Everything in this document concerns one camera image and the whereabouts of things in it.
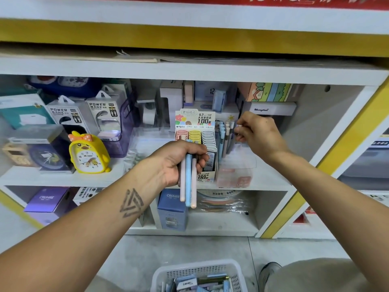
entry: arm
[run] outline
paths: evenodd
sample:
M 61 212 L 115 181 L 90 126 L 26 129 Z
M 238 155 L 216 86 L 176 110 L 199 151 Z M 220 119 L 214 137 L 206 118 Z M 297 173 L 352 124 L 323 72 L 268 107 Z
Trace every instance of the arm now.
M 126 175 L 64 217 L 0 255 L 3 291 L 84 291 L 120 238 L 159 192 L 178 181 L 186 153 L 208 155 L 201 144 L 169 142 Z
M 319 171 L 287 147 L 272 118 L 246 112 L 237 122 L 237 141 L 279 171 L 301 193 L 367 280 L 389 287 L 389 209 Z

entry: plastic basket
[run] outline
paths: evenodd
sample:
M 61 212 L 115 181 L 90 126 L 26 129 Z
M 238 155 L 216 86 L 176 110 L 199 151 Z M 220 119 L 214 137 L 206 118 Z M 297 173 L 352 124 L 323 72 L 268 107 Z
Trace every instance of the plastic basket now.
M 226 273 L 230 276 L 233 292 L 247 292 L 246 282 L 240 265 L 233 259 L 210 260 L 160 267 L 153 275 L 150 292 L 161 292 L 162 282 L 166 283 L 170 279 L 177 277 L 192 274 L 199 277 L 220 273 Z

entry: floor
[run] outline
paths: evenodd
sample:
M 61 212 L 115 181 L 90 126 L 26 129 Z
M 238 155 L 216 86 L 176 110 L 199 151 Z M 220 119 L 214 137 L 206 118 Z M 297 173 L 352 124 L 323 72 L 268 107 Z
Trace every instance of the floor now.
M 0 252 L 35 229 L 0 204 Z M 318 257 L 348 258 L 336 241 L 261 240 L 252 237 L 124 236 L 98 275 L 125 291 L 149 291 L 160 266 L 192 261 L 236 260 L 250 292 L 258 291 L 257 276 L 269 261 L 281 265 Z

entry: triangle tattoo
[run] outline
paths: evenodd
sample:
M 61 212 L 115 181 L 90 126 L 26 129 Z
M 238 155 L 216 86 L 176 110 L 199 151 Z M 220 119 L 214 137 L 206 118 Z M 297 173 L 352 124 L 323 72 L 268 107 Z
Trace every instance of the triangle tattoo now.
M 132 191 L 127 190 L 123 205 L 120 207 L 120 212 L 124 212 L 123 218 L 134 214 L 141 214 L 144 206 L 142 198 L 133 188 Z

